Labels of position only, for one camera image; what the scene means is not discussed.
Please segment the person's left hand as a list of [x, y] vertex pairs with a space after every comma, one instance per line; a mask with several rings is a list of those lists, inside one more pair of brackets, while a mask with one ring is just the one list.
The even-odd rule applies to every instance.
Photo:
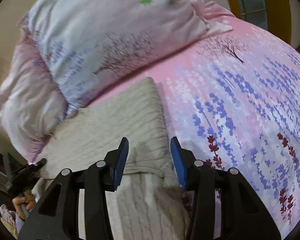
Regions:
[[22, 196], [13, 198], [12, 203], [18, 213], [23, 212], [22, 205], [25, 205], [27, 211], [31, 211], [36, 205], [35, 196], [32, 194], [31, 190], [26, 190]]

